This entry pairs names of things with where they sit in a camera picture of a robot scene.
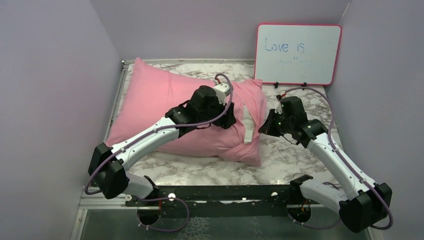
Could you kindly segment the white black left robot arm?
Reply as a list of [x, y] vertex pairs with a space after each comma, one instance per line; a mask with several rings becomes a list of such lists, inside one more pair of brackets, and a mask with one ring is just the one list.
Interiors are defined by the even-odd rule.
[[142, 157], [192, 131], [211, 125], [231, 127], [236, 122], [232, 97], [233, 88], [228, 83], [202, 85], [191, 99], [171, 108], [148, 129], [112, 146], [100, 143], [88, 167], [89, 183], [95, 183], [97, 193], [108, 200], [126, 193], [137, 196], [144, 205], [152, 205], [157, 200], [155, 184], [147, 176], [129, 177], [127, 171]]

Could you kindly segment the pink pillowcase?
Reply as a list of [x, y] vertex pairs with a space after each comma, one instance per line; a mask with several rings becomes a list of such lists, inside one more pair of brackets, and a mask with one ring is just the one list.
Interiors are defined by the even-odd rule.
[[[212, 80], [178, 75], [148, 65], [137, 58], [120, 112], [110, 129], [107, 146], [121, 143], [146, 130], [167, 111], [189, 100], [200, 86], [213, 87]], [[158, 148], [160, 152], [195, 157], [220, 157], [227, 161], [261, 165], [260, 134], [267, 111], [262, 81], [245, 79], [232, 83], [236, 123], [229, 129], [212, 125], [194, 130]], [[243, 105], [254, 121], [253, 139], [244, 144]]]

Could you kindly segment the pink-framed whiteboard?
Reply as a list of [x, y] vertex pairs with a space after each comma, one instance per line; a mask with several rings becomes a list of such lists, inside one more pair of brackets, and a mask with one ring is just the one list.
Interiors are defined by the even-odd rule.
[[328, 86], [333, 82], [342, 27], [261, 23], [254, 78], [265, 84]]

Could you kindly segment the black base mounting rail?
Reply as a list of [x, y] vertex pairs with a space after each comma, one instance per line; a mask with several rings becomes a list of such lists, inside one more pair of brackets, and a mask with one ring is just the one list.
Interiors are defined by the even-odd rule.
[[150, 200], [128, 196], [125, 206], [142, 216], [169, 219], [308, 216], [317, 206], [287, 184], [159, 186]]

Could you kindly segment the aluminium table frame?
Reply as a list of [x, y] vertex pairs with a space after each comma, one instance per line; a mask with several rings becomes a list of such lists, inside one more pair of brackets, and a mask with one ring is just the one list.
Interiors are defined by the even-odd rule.
[[[159, 69], [167, 70], [172, 73], [187, 75], [189, 77], [196, 78], [211, 78], [215, 76], [216, 73], [225, 73], [229, 77], [232, 77], [239, 80], [244, 80], [253, 77], [254, 72], [254, 60], [253, 59], [147, 59], [144, 60], [147, 64], [157, 67]], [[120, 74], [118, 90], [115, 94], [115, 103], [112, 107], [112, 112], [109, 117], [109, 125], [106, 129], [104, 140], [106, 140], [111, 132], [111, 127], [115, 122], [116, 118], [119, 115], [121, 106], [124, 102], [125, 95], [127, 94], [128, 85], [130, 83], [130, 78], [133, 72], [133, 65], [135, 60], [123, 60], [122, 61], [122, 71]], [[193, 186], [189, 186], [188, 183], [185, 185], [177, 185], [175, 181], [166, 182], [164, 186], [166, 197], [168, 194], [171, 194], [173, 190], [195, 190]], [[138, 215], [136, 213], [140, 210], [141, 212], [147, 212], [147, 214], [158, 213], [160, 207], [147, 206], [143, 202], [135, 202], [126, 200], [129, 199], [125, 194], [119, 195], [114, 199], [107, 200], [101, 194], [97, 195], [86, 195], [83, 191], [80, 197], [80, 202], [78, 205], [78, 211], [76, 215], [76, 220], [74, 227], [71, 233], [71, 240], [129, 240], [135, 239], [131, 236], [141, 236], [141, 233], [136, 233], [136, 230], [144, 229], [142, 226], [138, 227], [139, 221], [135, 220]], [[233, 205], [245, 205], [245, 203], [235, 203], [235, 202], [201, 202], [201, 213], [204, 210], [206, 205], [211, 205], [213, 203], [218, 203], [218, 207], [224, 207], [223, 209], [228, 209]], [[170, 228], [177, 228], [178, 223], [184, 223], [185, 220], [185, 211], [184, 205], [182, 203], [177, 203], [176, 206], [173, 204], [173, 201], [166, 199], [165, 207], [171, 210], [173, 214], [177, 211], [177, 217], [182, 216], [183, 218], [172, 218], [168, 216], [167, 218], [158, 218], [158, 225], [163, 221], [170, 222], [172, 225]], [[146, 239], [160, 239], [163, 236], [163, 239], [167, 236], [173, 236], [175, 234], [179, 235], [181, 231], [177, 233], [165, 233], [162, 231], [156, 230], [147, 230], [144, 229], [142, 232], [146, 233], [149, 237], [146, 236]]]

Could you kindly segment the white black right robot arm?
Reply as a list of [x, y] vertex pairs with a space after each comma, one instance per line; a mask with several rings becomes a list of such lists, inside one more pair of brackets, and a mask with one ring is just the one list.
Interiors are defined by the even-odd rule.
[[303, 175], [290, 182], [289, 199], [296, 204], [311, 200], [327, 207], [354, 233], [391, 218], [391, 188], [386, 183], [375, 182], [360, 170], [335, 144], [320, 120], [309, 120], [299, 97], [278, 96], [277, 99], [279, 106], [269, 111], [259, 133], [273, 137], [290, 135], [296, 145], [315, 155], [340, 185], [337, 190]]

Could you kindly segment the white pillow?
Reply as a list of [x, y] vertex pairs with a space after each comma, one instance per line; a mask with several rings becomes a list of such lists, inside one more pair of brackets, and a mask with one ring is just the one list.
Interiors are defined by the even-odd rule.
[[253, 121], [253, 118], [245, 104], [243, 104], [243, 116], [242, 116], [241, 123], [244, 126], [243, 143], [245, 145], [250, 144], [253, 140], [255, 122]]

